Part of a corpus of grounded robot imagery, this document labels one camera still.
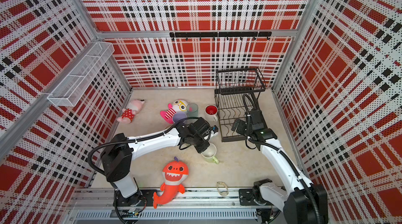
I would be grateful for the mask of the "light green ceramic mug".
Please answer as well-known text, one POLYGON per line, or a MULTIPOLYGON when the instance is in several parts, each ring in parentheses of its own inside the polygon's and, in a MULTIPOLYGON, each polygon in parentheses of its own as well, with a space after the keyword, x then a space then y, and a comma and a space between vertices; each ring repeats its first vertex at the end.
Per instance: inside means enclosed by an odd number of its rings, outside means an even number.
POLYGON ((202 157, 209 163, 219 164, 219 160, 216 158, 217 148, 214 144, 210 144, 209 147, 201 153, 202 157))

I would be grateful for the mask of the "black wire dish rack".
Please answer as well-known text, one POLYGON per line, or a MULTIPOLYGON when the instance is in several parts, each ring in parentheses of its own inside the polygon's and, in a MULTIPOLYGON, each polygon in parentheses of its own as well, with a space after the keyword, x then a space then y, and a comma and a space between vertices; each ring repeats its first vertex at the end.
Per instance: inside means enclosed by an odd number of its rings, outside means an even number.
POLYGON ((243 141, 245 137, 232 129, 236 120, 245 120, 246 110, 259 109, 258 98, 266 89, 258 68, 217 70, 215 104, 218 108, 222 142, 243 141))

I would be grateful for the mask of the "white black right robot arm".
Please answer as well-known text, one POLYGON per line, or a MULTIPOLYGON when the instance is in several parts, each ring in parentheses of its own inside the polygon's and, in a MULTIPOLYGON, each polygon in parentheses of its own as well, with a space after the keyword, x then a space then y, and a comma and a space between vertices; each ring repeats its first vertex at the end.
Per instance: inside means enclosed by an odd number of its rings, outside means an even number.
POLYGON ((245 119, 236 119, 232 131, 246 138, 270 161, 283 187, 270 180, 254 184, 258 202, 270 202, 284 214, 288 224, 326 224, 328 196, 320 184, 314 184, 289 158, 277 135, 267 127, 262 112, 253 110, 245 119))

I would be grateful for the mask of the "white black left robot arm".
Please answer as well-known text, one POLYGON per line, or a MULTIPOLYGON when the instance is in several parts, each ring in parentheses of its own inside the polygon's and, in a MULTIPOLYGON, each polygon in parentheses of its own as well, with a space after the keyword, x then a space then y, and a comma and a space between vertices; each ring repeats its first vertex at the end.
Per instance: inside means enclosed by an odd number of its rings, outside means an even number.
POLYGON ((103 169, 98 172, 106 177, 106 180, 115 189, 115 206, 133 206, 145 201, 146 206, 165 205, 172 201, 178 193, 185 193, 183 181, 189 175, 188 166, 178 160, 168 163, 163 169, 164 183, 160 190, 162 195, 153 193, 153 199, 147 200, 130 173, 132 161, 156 150, 183 145, 195 147, 201 154, 209 146, 209 140, 218 135, 216 125, 210 126, 202 117, 193 117, 192 123, 186 124, 185 120, 174 123, 165 131, 143 137, 126 137, 124 134, 116 135, 111 142, 101 145, 100 159, 103 169))

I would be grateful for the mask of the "teal translucent plastic cup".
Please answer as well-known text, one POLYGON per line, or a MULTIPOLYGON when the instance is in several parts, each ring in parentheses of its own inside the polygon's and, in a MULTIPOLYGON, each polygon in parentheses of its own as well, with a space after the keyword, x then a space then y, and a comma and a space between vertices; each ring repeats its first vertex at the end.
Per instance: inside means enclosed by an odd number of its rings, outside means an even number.
POLYGON ((195 103, 190 103, 187 106, 187 117, 198 117, 198 105, 195 103))

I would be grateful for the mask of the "purple plastic cup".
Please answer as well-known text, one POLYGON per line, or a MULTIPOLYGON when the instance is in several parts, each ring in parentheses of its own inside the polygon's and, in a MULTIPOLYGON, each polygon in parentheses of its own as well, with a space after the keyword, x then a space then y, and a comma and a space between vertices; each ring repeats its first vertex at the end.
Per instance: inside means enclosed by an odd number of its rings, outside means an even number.
POLYGON ((173 115, 172 120, 174 123, 179 122, 182 119, 187 118, 187 114, 185 112, 177 112, 173 115))

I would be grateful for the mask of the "white mug red inside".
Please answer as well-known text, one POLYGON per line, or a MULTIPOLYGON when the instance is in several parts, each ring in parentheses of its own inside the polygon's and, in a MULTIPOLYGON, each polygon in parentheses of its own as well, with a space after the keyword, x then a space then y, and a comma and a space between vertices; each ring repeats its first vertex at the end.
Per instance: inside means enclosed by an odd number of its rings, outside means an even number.
POLYGON ((218 122, 218 108, 215 105, 208 105, 205 108, 205 116, 209 122, 218 122))

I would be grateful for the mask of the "pink plush yellow glasses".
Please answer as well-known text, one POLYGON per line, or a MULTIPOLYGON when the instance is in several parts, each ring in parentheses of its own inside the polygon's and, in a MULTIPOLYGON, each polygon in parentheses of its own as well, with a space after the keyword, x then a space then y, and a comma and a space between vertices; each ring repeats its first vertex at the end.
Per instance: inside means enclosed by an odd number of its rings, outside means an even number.
POLYGON ((160 116, 169 124, 173 124, 173 116, 178 112, 187 112, 188 102, 185 100, 176 100, 168 104, 167 111, 161 111, 160 116))

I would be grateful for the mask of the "orange shark plush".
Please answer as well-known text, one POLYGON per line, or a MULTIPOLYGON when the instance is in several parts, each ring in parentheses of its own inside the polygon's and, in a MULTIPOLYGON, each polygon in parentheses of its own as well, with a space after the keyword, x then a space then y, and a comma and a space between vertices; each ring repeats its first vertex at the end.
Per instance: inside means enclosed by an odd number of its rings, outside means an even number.
POLYGON ((170 203, 178 193, 186 192, 182 182, 188 177, 188 166, 174 157, 174 161, 168 163, 162 170, 164 183, 160 186, 162 194, 159 196, 156 192, 153 194, 153 207, 170 203))

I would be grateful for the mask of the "rubber band loop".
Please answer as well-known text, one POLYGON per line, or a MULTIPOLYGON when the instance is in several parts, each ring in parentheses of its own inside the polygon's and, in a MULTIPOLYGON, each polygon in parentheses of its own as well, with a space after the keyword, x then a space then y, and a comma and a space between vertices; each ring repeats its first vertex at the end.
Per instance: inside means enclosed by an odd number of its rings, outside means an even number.
POLYGON ((229 194, 229 188, 225 182, 217 182, 216 189, 221 197, 226 197, 229 194))

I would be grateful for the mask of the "pink pig plush red dress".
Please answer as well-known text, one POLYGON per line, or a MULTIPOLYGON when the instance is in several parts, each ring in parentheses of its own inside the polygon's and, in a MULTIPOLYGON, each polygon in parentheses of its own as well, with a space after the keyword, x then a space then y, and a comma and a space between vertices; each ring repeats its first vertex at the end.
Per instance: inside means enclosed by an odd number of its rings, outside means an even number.
POLYGON ((122 124, 130 124, 134 117, 142 110, 145 100, 132 100, 126 108, 122 109, 122 115, 116 120, 122 124))

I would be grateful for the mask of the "black wall hook rail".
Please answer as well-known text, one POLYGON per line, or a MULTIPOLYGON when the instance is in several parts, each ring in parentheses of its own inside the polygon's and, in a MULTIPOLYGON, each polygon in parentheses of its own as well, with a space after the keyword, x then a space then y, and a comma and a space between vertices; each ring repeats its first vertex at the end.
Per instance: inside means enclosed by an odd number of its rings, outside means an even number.
POLYGON ((217 38, 217 37, 222 37, 222 38, 230 38, 230 37, 251 37, 251 38, 257 38, 257 37, 271 37, 272 32, 267 31, 267 32, 171 32, 169 33, 171 38, 217 38))

